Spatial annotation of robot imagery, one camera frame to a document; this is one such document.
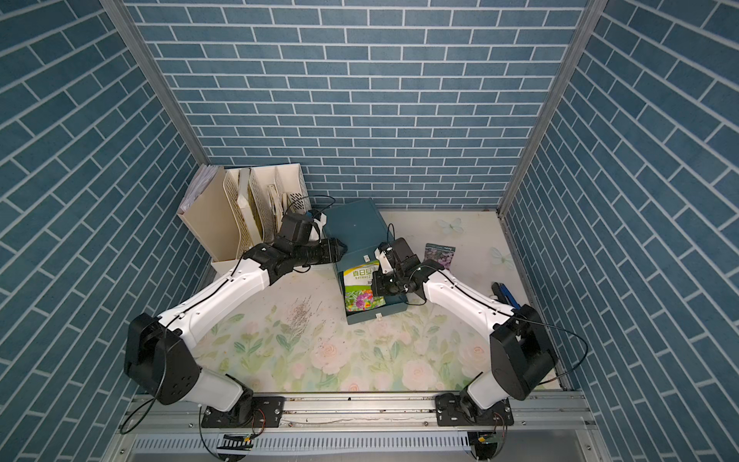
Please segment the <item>teal drawer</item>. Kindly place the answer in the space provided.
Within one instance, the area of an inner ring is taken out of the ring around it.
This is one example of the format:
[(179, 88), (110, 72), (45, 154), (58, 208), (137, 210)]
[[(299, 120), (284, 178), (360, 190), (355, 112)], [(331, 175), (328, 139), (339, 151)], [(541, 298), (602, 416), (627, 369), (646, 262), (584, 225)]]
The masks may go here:
[(373, 274), (379, 269), (377, 261), (364, 263), (338, 271), (343, 292), (344, 313), (349, 325), (357, 325), (405, 312), (408, 309), (404, 296), (377, 296), (371, 288)]

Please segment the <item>teal drawer cabinet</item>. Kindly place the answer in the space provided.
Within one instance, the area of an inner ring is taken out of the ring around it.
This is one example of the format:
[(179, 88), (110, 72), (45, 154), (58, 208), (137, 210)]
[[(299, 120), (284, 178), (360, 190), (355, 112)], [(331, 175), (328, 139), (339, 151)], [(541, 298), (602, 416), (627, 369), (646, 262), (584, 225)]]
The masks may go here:
[(375, 261), (375, 250), (386, 241), (387, 225), (372, 199), (332, 206), (325, 215), (325, 235), (346, 246), (346, 254), (335, 264), (337, 275)]

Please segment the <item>green seed bag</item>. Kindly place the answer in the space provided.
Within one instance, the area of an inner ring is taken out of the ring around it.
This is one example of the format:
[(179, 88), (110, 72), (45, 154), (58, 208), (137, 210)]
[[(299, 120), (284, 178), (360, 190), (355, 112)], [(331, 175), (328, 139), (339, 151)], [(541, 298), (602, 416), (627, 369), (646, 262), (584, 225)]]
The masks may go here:
[(371, 279), (378, 265), (377, 261), (371, 261), (343, 272), (344, 306), (349, 313), (386, 305), (385, 298), (376, 298), (371, 291)]

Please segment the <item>purple flower seed bag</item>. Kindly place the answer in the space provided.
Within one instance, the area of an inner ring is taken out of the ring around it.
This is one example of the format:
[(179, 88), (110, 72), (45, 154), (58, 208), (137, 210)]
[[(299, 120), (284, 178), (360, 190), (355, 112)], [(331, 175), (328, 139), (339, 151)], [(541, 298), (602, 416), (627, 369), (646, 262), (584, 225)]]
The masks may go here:
[(425, 260), (432, 260), (440, 264), (445, 270), (449, 270), (455, 252), (455, 246), (428, 243), (425, 245)]

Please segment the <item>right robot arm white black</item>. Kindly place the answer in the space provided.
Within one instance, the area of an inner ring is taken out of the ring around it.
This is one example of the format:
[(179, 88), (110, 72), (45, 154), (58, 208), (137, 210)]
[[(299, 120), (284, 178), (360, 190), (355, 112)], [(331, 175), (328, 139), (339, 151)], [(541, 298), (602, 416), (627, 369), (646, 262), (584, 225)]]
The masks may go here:
[(484, 422), (500, 402), (525, 400), (558, 361), (547, 325), (534, 308), (526, 304), (515, 308), (488, 298), (433, 261), (408, 271), (378, 269), (371, 290), (376, 296), (419, 296), (450, 311), (489, 342), (490, 367), (455, 400), (473, 425)]

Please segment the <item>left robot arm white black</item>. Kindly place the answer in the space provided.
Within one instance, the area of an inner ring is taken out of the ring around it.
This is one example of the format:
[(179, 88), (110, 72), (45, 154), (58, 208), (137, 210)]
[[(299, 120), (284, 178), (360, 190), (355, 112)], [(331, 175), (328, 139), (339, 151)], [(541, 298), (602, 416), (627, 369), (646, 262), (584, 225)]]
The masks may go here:
[(254, 392), (238, 379), (201, 367), (192, 350), (242, 303), (273, 286), (296, 267), (334, 264), (346, 254), (336, 238), (307, 244), (258, 244), (226, 275), (179, 305), (131, 321), (123, 371), (153, 400), (170, 405), (193, 402), (227, 425), (254, 419)]

